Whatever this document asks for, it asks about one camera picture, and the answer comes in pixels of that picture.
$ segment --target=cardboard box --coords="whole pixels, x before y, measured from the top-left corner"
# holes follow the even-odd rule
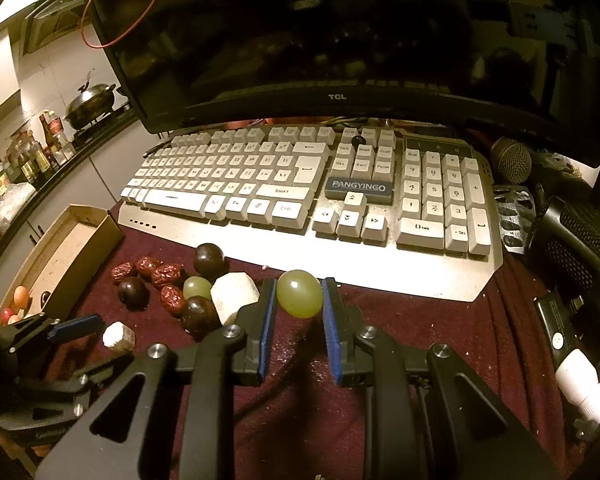
[[[51,292],[44,312],[67,319],[80,295],[116,244],[122,232],[106,209],[70,205],[29,253],[0,305],[13,305],[13,292],[24,285],[31,303],[28,314],[42,312],[40,295]]]

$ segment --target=dark red cloth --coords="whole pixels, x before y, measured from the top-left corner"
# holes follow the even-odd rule
[[[118,207],[113,216],[117,217]],[[176,319],[160,306],[149,285],[145,312],[128,312],[118,301],[109,272],[121,262],[151,255],[177,262],[192,271],[194,249],[121,227],[125,238],[85,291],[75,314],[100,314],[109,325],[117,320],[136,332],[136,354],[154,342],[171,348],[191,344]],[[232,271],[247,272],[260,284],[279,276],[237,260]],[[555,460],[564,477],[582,459],[570,449],[567,460],[560,393],[533,298],[544,285],[516,259],[505,254],[496,272],[473,303],[434,300],[343,285],[345,302],[362,309],[367,322],[404,345],[428,348],[451,345],[502,398]],[[95,336],[61,346],[48,378],[64,378],[75,369],[108,357]],[[181,419],[186,408],[186,392]],[[364,449],[363,399],[360,391],[337,388],[326,361],[322,318],[299,320],[277,314],[269,375],[260,388],[235,391],[236,478],[245,480],[329,480],[362,477]],[[174,455],[179,454],[182,425]],[[176,471],[172,478],[177,478]]]

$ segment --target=metal screw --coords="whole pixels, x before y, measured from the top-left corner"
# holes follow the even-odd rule
[[[222,335],[228,339],[238,337],[241,333],[242,327],[238,325],[227,325],[222,329]]]
[[[373,339],[378,335],[378,329],[375,326],[366,325],[360,331],[360,337],[362,339]]]
[[[154,343],[151,346],[149,346],[147,353],[149,354],[149,357],[151,359],[159,359],[167,353],[167,350],[167,345],[162,343]]]
[[[451,348],[449,348],[449,345],[445,343],[436,343],[433,345],[432,350],[433,353],[441,359],[446,359],[451,355]]]

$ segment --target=cooking pot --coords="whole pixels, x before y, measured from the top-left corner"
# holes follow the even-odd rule
[[[78,88],[80,95],[66,108],[65,120],[75,131],[83,129],[102,114],[113,111],[113,90],[116,85],[100,83],[89,86],[90,76],[91,72],[87,75],[87,82]]]

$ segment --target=green grape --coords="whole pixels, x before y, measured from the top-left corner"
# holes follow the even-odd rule
[[[288,270],[276,285],[278,303],[294,317],[313,317],[322,308],[320,282],[304,270]]]
[[[194,296],[202,296],[211,299],[211,283],[201,276],[191,276],[187,278],[182,286],[182,295],[185,300]]]

